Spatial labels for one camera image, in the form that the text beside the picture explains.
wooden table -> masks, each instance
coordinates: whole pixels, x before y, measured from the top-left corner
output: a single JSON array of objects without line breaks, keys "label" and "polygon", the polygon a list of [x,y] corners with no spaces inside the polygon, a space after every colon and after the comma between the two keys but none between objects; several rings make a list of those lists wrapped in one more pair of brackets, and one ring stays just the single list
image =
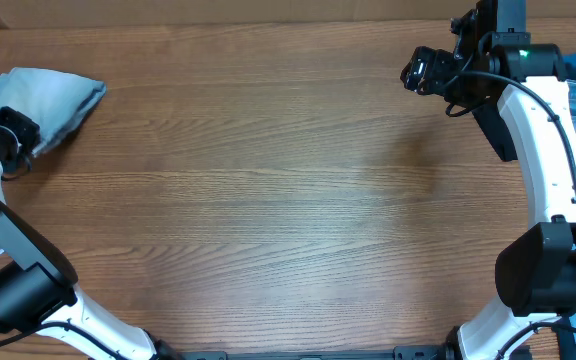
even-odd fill
[{"label": "wooden table", "polygon": [[[529,28],[576,51],[576,19]],[[179,350],[440,343],[495,294],[527,203],[472,117],[403,89],[419,45],[452,49],[448,22],[0,31],[0,74],[108,85],[7,200],[89,295]],[[82,356],[37,336],[2,358]]]}]

black clamp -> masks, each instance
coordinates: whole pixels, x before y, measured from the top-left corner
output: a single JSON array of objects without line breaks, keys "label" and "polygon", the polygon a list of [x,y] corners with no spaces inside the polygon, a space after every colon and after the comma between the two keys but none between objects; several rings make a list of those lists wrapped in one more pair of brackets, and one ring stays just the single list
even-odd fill
[{"label": "black clamp", "polygon": [[559,48],[530,43],[526,0],[481,0],[476,9],[452,20],[451,32],[457,35],[452,53],[424,46],[415,50],[401,74],[404,87],[420,95],[442,96],[451,104],[449,109],[454,105],[465,108],[461,114],[472,111],[499,158],[517,160],[512,137],[496,106],[506,84],[458,75],[475,70],[519,82],[529,76],[556,76],[564,81],[567,71]]},{"label": "black clamp", "polygon": [[77,302],[77,273],[66,257],[0,202],[0,333],[28,331],[64,305]]},{"label": "black clamp", "polygon": [[536,224],[499,254],[495,283],[515,316],[576,313],[576,223]]},{"label": "black clamp", "polygon": [[5,174],[29,166],[39,139],[39,125],[30,118],[7,106],[0,109],[0,162]]}]

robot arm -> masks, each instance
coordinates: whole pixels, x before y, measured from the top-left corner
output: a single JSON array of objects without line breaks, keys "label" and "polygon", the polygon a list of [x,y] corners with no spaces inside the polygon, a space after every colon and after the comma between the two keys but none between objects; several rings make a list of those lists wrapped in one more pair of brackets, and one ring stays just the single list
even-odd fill
[{"label": "robot arm", "polygon": [[[530,230],[497,258],[498,295],[445,345],[459,359],[496,359],[530,324],[576,312],[576,191],[569,165],[576,170],[576,134],[561,54],[555,45],[530,44],[525,0],[482,0],[453,20],[452,32],[458,35],[453,53],[417,48],[401,79],[420,95],[443,96],[447,114],[454,105],[472,110],[499,157],[519,160]],[[551,119],[529,91],[559,119]]]},{"label": "robot arm", "polygon": [[[88,297],[77,284],[65,256],[4,204],[2,176],[15,172],[29,156],[38,127],[22,114],[0,112],[0,255],[13,260],[0,270],[0,332],[11,329],[37,333],[70,344],[94,359],[176,359],[165,343],[129,326]],[[50,324],[68,323],[78,332]]]}]

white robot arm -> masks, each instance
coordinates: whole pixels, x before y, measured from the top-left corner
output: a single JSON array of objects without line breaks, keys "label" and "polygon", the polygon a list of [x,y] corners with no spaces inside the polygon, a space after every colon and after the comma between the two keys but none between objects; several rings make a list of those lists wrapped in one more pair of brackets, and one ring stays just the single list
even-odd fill
[{"label": "white robot arm", "polygon": [[[493,5],[519,8],[486,8]],[[482,1],[477,6],[477,11],[453,21],[453,32],[459,35],[453,54],[418,48],[402,80],[409,90],[444,96],[451,108],[480,101],[475,118],[493,148],[503,160],[520,162],[530,230],[497,260],[498,296],[444,346],[433,347],[438,355],[443,351],[437,359],[446,360],[499,358],[500,350],[507,347],[512,353],[530,336],[523,331],[531,324],[576,312],[576,189],[566,151],[576,170],[576,134],[561,55],[554,45],[530,45],[525,16],[517,15],[521,6],[525,9],[523,0]],[[529,58],[531,52],[537,58]],[[483,67],[515,85],[466,80],[477,75],[468,73],[469,66]],[[559,116],[570,149],[544,105],[526,90]],[[63,254],[3,204],[1,176],[19,167],[20,156],[32,149],[38,134],[37,129],[28,132],[29,119],[14,112],[5,115],[0,116],[0,253],[6,251],[15,263],[0,271],[0,332],[34,329],[98,360],[180,359],[164,342],[123,323],[86,296]],[[518,334],[521,338],[514,341]],[[395,354],[416,356],[416,349],[396,347]]]}]

gray cloth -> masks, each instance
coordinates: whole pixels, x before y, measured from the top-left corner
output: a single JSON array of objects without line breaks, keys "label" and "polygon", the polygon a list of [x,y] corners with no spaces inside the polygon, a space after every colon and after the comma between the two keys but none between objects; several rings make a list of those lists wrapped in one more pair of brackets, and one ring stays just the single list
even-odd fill
[{"label": "gray cloth", "polygon": [[101,81],[53,70],[14,68],[0,76],[0,109],[9,106],[39,125],[35,157],[75,131],[104,94]]}]

